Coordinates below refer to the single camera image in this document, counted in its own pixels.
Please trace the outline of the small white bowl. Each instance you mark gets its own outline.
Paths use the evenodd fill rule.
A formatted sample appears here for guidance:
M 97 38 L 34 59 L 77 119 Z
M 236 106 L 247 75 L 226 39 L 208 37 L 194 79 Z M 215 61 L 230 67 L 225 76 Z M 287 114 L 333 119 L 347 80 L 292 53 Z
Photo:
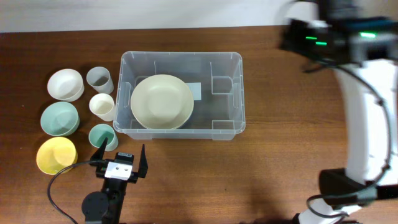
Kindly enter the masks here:
M 82 75 L 70 68 L 55 72 L 47 83 L 49 95 L 60 101 L 76 101 L 83 94 L 84 90 Z

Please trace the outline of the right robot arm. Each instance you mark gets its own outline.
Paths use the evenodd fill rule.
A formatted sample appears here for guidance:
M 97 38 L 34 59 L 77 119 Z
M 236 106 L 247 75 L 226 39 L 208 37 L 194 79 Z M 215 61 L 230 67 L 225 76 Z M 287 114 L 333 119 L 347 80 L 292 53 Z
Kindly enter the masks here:
M 345 104 L 348 159 L 320 172 L 318 195 L 294 223 L 347 223 L 377 200 L 397 198 L 397 31 L 388 17 L 363 17 L 354 1 L 317 1 L 318 17 L 290 20 L 282 50 L 329 68 Z

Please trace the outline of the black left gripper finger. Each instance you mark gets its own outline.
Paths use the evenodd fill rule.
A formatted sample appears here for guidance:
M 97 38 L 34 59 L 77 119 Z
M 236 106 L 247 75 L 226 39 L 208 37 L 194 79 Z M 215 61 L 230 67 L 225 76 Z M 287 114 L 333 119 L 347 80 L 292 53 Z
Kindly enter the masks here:
M 108 138 L 105 138 L 100 145 L 100 147 L 96 150 L 96 152 L 90 157 L 90 165 L 97 166 L 98 163 L 103 162 L 103 156 L 106 149 L 106 145 L 108 143 Z
M 148 163 L 146 158 L 146 147 L 145 144 L 142 145 L 139 168 L 137 171 L 138 178 L 145 178 L 148 170 Z

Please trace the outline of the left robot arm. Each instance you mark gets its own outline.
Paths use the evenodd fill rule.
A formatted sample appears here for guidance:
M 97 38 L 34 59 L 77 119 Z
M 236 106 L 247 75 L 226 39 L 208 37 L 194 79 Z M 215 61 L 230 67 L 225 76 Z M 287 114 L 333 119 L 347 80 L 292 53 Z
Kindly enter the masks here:
M 118 223 L 128 184 L 145 178 L 148 170 L 146 149 L 142 146 L 138 171 L 133 171 L 134 155 L 119 152 L 114 159 L 103 159 L 108 140 L 105 139 L 90 158 L 97 178 L 103 179 L 100 191 L 88 194 L 81 205 L 85 223 Z

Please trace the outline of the small mint green bowl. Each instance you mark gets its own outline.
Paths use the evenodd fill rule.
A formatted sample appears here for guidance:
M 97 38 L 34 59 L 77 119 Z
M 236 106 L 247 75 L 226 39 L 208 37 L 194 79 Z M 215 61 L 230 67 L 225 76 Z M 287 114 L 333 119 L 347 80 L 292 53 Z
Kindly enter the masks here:
M 51 136 L 69 136 L 80 124 L 77 109 L 68 102 L 57 102 L 48 106 L 41 115 L 42 130 Z

